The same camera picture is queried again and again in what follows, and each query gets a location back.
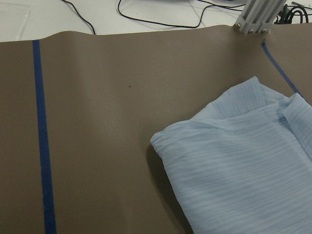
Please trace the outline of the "aluminium frame post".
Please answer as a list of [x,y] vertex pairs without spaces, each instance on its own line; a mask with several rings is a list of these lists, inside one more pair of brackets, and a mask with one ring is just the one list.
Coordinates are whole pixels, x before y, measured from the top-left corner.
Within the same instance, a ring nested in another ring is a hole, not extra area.
[[242,34],[267,33],[286,0],[248,0],[234,27]]

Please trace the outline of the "light blue button shirt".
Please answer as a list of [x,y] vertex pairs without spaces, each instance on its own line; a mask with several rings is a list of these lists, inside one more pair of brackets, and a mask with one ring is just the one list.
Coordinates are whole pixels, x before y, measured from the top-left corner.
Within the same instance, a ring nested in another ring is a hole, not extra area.
[[312,108],[257,78],[151,144],[196,234],[312,231]]

